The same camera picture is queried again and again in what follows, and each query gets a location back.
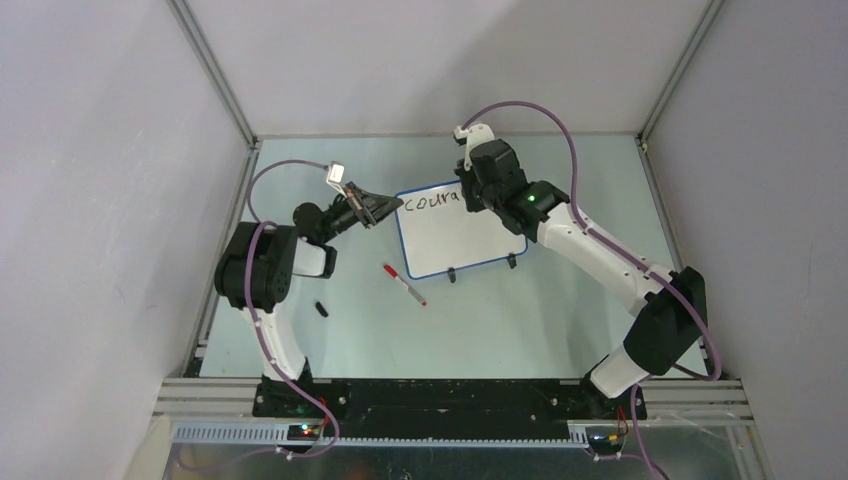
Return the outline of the blue framed whiteboard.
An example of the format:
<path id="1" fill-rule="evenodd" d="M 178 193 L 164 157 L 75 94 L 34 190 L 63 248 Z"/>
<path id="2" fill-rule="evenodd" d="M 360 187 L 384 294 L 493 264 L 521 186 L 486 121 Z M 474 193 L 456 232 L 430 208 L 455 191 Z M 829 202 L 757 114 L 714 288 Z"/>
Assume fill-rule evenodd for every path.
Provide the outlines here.
<path id="1" fill-rule="evenodd" d="M 414 280 L 523 255 L 528 240 L 491 211 L 466 209 L 458 181 L 401 191 L 395 211 L 407 275 Z"/>

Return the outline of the black marker cap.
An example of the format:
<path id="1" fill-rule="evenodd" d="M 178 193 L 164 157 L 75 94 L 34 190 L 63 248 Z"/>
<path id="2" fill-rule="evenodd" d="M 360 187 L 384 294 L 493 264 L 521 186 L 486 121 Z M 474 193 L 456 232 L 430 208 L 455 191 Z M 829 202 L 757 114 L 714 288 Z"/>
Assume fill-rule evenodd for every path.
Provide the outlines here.
<path id="1" fill-rule="evenodd" d="M 329 312 L 326 310 L 326 308 L 320 302 L 315 303 L 315 308 L 323 318 L 329 317 Z"/>

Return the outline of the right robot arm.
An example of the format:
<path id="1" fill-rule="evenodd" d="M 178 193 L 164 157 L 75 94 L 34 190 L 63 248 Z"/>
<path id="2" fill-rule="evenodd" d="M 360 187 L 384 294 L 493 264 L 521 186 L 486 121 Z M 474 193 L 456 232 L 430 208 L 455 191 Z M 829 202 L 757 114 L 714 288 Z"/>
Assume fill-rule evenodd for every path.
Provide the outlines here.
<path id="1" fill-rule="evenodd" d="M 666 374 L 706 336 L 703 276 L 691 267 L 675 272 L 645 260 L 609 237 L 565 192 L 527 180 L 515 150 L 502 139 L 463 140 L 455 168 L 468 211 L 488 210 L 511 233 L 572 261 L 613 293 L 634 321 L 621 346 L 585 379 L 585 411 L 606 418 L 622 395 L 649 376 Z"/>

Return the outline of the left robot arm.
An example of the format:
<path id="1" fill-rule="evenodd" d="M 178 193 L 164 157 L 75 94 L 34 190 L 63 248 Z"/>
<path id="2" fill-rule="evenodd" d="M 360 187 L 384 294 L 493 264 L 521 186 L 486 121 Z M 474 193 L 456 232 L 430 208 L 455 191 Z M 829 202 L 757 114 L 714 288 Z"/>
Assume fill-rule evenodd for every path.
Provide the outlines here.
<path id="1" fill-rule="evenodd" d="M 356 225 L 372 228 L 401 206 L 398 198 L 349 182 L 326 208 L 299 205 L 291 225 L 241 222 L 230 238 L 215 269 L 215 290 L 251 323 L 263 375 L 289 379 L 280 387 L 277 402 L 290 415 L 304 416 L 316 403 L 315 388 L 299 379 L 307 358 L 283 307 L 293 278 L 330 278 L 338 253 L 329 242 Z"/>

